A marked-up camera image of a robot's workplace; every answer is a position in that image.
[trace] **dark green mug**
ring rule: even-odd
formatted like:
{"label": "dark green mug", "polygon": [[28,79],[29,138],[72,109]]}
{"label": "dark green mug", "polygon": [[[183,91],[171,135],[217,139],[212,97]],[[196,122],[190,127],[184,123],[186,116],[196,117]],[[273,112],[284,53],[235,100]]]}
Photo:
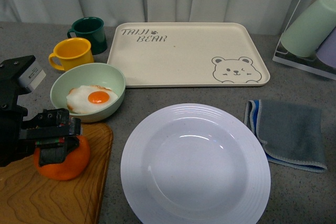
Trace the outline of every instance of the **dark green mug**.
{"label": "dark green mug", "polygon": [[93,55],[100,54],[107,49],[104,21],[100,18],[81,18],[72,24],[68,31],[68,38],[71,38],[70,33],[75,33],[77,37],[90,41]]}

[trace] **gray countertop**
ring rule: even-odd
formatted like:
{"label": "gray countertop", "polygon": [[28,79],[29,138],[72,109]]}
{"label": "gray countertop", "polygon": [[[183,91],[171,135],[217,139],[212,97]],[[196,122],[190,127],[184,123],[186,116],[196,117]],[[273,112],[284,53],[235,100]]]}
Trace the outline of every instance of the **gray countertop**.
{"label": "gray countertop", "polygon": [[[47,76],[18,105],[28,109],[29,120],[43,109],[53,109],[50,88],[62,74],[48,63],[54,46],[67,38],[67,25],[0,22],[0,62],[35,55]],[[115,28],[105,28],[109,48],[94,56],[107,62]],[[262,87],[126,89],[115,114],[104,120],[114,133],[99,223],[141,223],[127,203],[120,179],[124,145],[134,128],[149,114],[178,103],[200,103],[222,109],[243,121],[248,100],[272,99],[310,105],[322,110],[321,132],[328,171],[323,174],[269,163],[271,192],[258,223],[336,223],[336,81],[272,61],[279,36],[251,35],[268,71]]]}

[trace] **cutting board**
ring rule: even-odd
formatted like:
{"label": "cutting board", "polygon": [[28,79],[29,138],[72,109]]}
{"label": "cutting board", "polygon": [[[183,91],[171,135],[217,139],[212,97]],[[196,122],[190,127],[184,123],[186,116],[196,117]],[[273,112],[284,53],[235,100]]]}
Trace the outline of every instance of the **cutting board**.
{"label": "cutting board", "polygon": [[79,177],[69,181],[43,177],[33,165],[33,156],[0,168],[1,223],[98,223],[113,132],[104,123],[82,127],[91,157]]}
{"label": "cutting board", "polygon": [[270,74],[237,23],[125,23],[107,64],[128,88],[262,86]]}

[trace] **wood grain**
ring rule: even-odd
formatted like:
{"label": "wood grain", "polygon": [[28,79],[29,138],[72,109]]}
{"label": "wood grain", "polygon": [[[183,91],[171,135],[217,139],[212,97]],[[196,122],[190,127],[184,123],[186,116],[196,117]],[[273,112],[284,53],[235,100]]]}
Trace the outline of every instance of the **wood grain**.
{"label": "wood grain", "polygon": [[33,156],[0,167],[0,223],[98,223],[113,132],[103,123],[83,123],[82,127],[91,157],[75,179],[56,181],[41,176]]}

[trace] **white plate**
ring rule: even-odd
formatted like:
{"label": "white plate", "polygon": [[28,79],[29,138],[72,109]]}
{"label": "white plate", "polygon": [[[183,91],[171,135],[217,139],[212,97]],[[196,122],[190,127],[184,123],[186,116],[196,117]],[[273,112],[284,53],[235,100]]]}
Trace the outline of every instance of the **white plate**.
{"label": "white plate", "polygon": [[269,165],[253,133],[202,104],[145,118],[126,142],[121,181],[144,224],[256,223],[270,193]]}

